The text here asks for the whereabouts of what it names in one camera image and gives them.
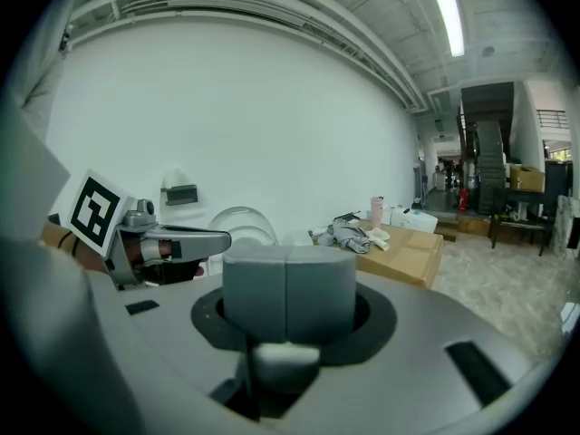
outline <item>stair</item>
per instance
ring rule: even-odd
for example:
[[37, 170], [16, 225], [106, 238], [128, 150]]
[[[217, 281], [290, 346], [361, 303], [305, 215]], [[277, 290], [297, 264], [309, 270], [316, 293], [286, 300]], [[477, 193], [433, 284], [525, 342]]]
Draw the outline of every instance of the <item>stair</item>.
[[455, 242], [458, 233], [457, 218], [440, 217], [435, 227], [435, 233], [443, 236], [443, 240], [448, 242]]

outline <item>marble-patterned floor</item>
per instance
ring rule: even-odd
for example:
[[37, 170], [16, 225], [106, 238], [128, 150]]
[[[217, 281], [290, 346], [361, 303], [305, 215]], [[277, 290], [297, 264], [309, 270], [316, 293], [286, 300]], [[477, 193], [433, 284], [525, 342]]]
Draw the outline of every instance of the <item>marble-patterned floor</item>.
[[497, 243], [459, 234], [445, 242], [433, 290], [459, 301], [540, 362], [563, 344], [560, 312], [580, 303], [580, 261], [547, 248]]

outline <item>gray cloth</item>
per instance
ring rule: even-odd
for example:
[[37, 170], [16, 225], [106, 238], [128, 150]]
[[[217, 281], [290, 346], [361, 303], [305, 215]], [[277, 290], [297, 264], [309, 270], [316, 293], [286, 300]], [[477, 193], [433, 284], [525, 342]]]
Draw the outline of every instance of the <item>gray cloth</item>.
[[350, 248], [356, 253], [366, 253], [371, 249], [371, 241], [358, 227], [352, 227], [344, 219], [335, 219], [326, 233], [318, 237], [318, 245], [329, 247], [336, 242], [340, 248]]

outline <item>ceiling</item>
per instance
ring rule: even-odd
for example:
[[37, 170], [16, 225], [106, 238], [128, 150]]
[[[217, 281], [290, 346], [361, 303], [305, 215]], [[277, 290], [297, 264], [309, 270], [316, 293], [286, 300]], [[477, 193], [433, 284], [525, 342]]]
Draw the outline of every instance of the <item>ceiling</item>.
[[[72, 41], [92, 34], [95, 28], [113, 27], [123, 18], [139, 15], [131, 10], [139, 1], [156, 0], [104, 0], [90, 11], [79, 11], [94, 1], [77, 0]], [[163, 1], [164, 10], [176, 9], [169, 0]], [[419, 117], [456, 115], [461, 88], [538, 75], [557, 77], [566, 71], [565, 51], [534, 0], [458, 0], [466, 50], [457, 58], [450, 56], [435, 0], [302, 1], [308, 6], [300, 11], [295, 6], [292, 13], [283, 15], [282, 1], [277, 8], [271, 5], [272, 0], [268, 5], [262, 5], [263, 1], [260, 8], [251, 11], [266, 13], [273, 21], [284, 19], [286, 26], [308, 32], [308, 36], [349, 56], [388, 85], [403, 106]], [[187, 0], [187, 8], [215, 7], [215, 2]], [[160, 12], [161, 8], [147, 11]], [[305, 24], [308, 11], [321, 15], [311, 17], [318, 24], [314, 29]]]

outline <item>black table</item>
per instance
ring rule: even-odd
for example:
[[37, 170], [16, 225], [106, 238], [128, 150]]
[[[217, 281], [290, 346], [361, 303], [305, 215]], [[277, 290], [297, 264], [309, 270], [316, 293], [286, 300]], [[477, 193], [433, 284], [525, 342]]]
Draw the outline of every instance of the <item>black table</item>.
[[502, 220], [500, 215], [504, 212], [508, 201], [517, 203], [542, 204], [546, 196], [544, 193], [530, 192], [527, 190], [516, 190], [513, 188], [494, 188], [493, 189], [493, 208], [491, 212], [491, 223], [489, 224], [488, 238], [491, 238], [491, 247], [496, 247], [498, 240], [498, 231], [500, 226], [520, 227], [532, 231], [530, 243], [534, 243], [534, 233], [542, 232], [542, 246], [540, 247], [539, 256], [544, 253], [544, 247], [549, 239], [553, 224], [551, 221], [512, 221]]

